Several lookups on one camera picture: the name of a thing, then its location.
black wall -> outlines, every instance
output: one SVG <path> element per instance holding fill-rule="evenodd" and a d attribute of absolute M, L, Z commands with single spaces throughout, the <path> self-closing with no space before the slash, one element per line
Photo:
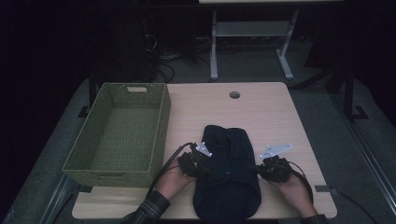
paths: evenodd
<path fill-rule="evenodd" d="M 348 2 L 348 7 L 328 11 L 306 65 L 350 67 L 396 127 L 396 3 Z"/>
<path fill-rule="evenodd" d="M 1 1 L 0 220 L 88 73 L 84 7 Z"/>

plaid sleeve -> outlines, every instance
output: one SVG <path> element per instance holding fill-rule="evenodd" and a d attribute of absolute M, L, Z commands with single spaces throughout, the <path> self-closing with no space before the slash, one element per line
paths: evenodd
<path fill-rule="evenodd" d="M 157 222 L 171 204 L 154 190 L 137 210 L 121 220 L 120 224 L 151 224 Z"/>

floor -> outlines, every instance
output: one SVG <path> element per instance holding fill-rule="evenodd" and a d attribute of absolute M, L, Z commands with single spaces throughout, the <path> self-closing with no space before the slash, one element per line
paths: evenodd
<path fill-rule="evenodd" d="M 160 68 L 166 81 L 173 76 L 172 83 L 277 81 L 291 87 L 320 72 L 304 67 L 312 44 L 309 39 L 294 40 L 290 44 L 287 59 L 294 74 L 293 80 L 283 77 L 276 59 L 275 49 L 282 39 L 223 41 L 224 50 L 218 55 L 218 80 L 210 80 L 209 53 L 204 50 L 195 60 L 181 57 L 164 62 Z M 200 40 L 200 43 L 204 45 L 205 40 Z M 170 59 L 175 54 L 169 50 L 163 56 Z M 383 183 L 381 185 L 384 179 L 389 182 L 389 189 L 396 184 L 396 130 L 376 106 L 368 89 L 358 80 L 354 82 L 353 105 L 360 105 L 368 119 L 358 119 L 354 123 L 348 121 L 342 112 L 343 89 L 336 94 L 325 91 L 329 78 L 325 77 L 303 90 L 290 90 L 320 169 L 328 185 L 338 190 L 332 195 L 338 215 L 329 221 L 332 224 L 373 223 L 346 195 L 367 210 L 377 223 L 396 223 L 396 213 L 389 206 L 391 199 L 385 196 L 387 189 Z M 153 82 L 164 82 L 164 76 L 158 75 Z M 76 196 L 73 195 L 78 184 L 61 172 L 84 122 L 84 118 L 78 118 L 78 113 L 88 104 L 89 89 L 85 80 L 64 111 L 4 223 L 117 223 L 117 220 L 74 219 L 72 209 Z M 365 156 L 368 153 L 374 156 L 374 160 Z M 375 174 L 373 167 L 376 163 L 373 161 L 383 171 L 382 178 Z M 279 223 L 298 223 L 298 220 L 279 220 Z"/>

table leg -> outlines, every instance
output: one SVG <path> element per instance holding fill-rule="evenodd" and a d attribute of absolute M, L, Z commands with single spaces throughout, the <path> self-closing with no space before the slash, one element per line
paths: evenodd
<path fill-rule="evenodd" d="M 282 66 L 282 69 L 283 69 L 283 73 L 285 74 L 285 77 L 288 80 L 293 79 L 293 74 L 291 73 L 291 70 L 290 70 L 288 61 L 286 60 L 285 55 L 286 55 L 286 51 L 289 46 L 291 35 L 293 34 L 294 25 L 297 21 L 298 13 L 299 13 L 299 10 L 295 10 L 293 12 L 293 14 L 291 15 L 290 23 L 288 26 L 288 31 L 286 32 L 286 35 L 285 35 L 285 43 L 283 44 L 281 49 L 276 50 L 277 58 L 279 59 L 280 65 Z"/>
<path fill-rule="evenodd" d="M 216 57 L 216 11 L 214 11 L 212 21 L 212 51 L 210 52 L 210 79 L 217 80 L 218 78 L 218 58 Z"/>

grommet hole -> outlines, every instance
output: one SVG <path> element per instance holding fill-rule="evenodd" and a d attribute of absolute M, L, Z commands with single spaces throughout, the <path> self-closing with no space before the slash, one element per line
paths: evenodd
<path fill-rule="evenodd" d="M 230 92 L 230 97 L 233 99 L 238 99 L 239 97 L 241 97 L 241 94 L 237 91 L 232 91 Z"/>

